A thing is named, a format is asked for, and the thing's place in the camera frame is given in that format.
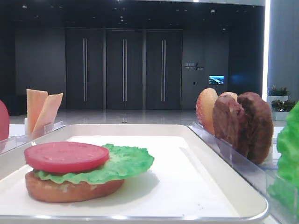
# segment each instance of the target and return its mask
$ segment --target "bottom bun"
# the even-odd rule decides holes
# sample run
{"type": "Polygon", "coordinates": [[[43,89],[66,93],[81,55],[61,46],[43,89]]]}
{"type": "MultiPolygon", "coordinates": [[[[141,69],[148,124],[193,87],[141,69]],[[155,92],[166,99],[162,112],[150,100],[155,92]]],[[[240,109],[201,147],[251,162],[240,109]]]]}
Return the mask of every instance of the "bottom bun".
{"type": "Polygon", "coordinates": [[[27,173],[25,179],[28,193],[38,201],[49,203],[82,202],[105,197],[116,192],[124,183],[124,180],[115,180],[97,185],[86,182],[73,184],[67,181],[58,184],[51,180],[39,179],[33,171],[27,173]]]}

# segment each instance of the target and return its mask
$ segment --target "double door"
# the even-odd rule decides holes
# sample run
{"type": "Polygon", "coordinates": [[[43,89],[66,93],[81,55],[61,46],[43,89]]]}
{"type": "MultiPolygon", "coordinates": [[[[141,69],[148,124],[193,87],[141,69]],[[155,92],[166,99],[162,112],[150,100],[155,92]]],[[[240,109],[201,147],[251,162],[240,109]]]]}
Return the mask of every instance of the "double door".
{"type": "Polygon", "coordinates": [[[182,33],[147,31],[146,109],[180,109],[182,33]]]}
{"type": "Polygon", "coordinates": [[[67,29],[67,108],[103,109],[103,31],[67,29]]]}
{"type": "Polygon", "coordinates": [[[107,109],[142,109],[142,31],[107,31],[107,109]]]}

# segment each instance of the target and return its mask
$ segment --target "monitor screen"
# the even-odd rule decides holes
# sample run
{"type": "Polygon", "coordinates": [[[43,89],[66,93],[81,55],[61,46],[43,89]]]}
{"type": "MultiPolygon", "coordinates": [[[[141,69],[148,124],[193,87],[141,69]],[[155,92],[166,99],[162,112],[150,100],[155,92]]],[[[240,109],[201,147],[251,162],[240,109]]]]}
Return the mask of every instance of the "monitor screen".
{"type": "Polygon", "coordinates": [[[209,84],[223,85],[224,76],[209,76],[209,84]]]}

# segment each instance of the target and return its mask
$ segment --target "marble floor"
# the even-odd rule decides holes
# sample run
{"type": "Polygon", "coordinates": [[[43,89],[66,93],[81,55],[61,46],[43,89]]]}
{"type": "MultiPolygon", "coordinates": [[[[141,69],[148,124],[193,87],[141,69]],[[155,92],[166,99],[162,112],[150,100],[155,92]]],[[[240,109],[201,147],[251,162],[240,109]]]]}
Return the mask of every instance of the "marble floor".
{"type": "MultiPolygon", "coordinates": [[[[24,124],[26,116],[11,116],[11,124],[24,124]]],[[[59,110],[55,122],[64,124],[180,124],[192,125],[195,110],[59,110]]],[[[274,126],[285,126],[274,121],[274,126]]]]}

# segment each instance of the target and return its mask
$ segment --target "potted plant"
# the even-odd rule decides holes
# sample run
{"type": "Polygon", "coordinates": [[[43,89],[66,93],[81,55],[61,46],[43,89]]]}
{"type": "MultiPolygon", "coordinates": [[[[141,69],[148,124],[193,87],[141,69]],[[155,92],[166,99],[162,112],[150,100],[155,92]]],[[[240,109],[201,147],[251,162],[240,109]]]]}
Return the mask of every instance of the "potted plant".
{"type": "Polygon", "coordinates": [[[285,120],[286,116],[290,113],[296,103],[295,101],[290,100],[273,100],[271,105],[273,109],[273,120],[285,120]]]}
{"type": "Polygon", "coordinates": [[[289,99],[290,91],[288,91],[287,87],[276,88],[276,86],[272,86],[268,89],[267,102],[271,107],[272,101],[280,100],[285,102],[289,99]]]}

